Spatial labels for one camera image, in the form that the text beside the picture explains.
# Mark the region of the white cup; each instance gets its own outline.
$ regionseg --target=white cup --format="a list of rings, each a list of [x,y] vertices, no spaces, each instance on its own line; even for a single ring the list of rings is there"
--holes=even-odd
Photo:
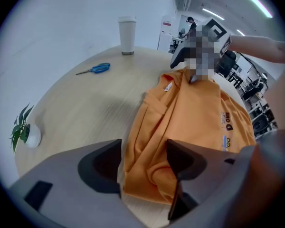
[[[131,55],[134,53],[136,17],[119,17],[118,24],[122,54]]]

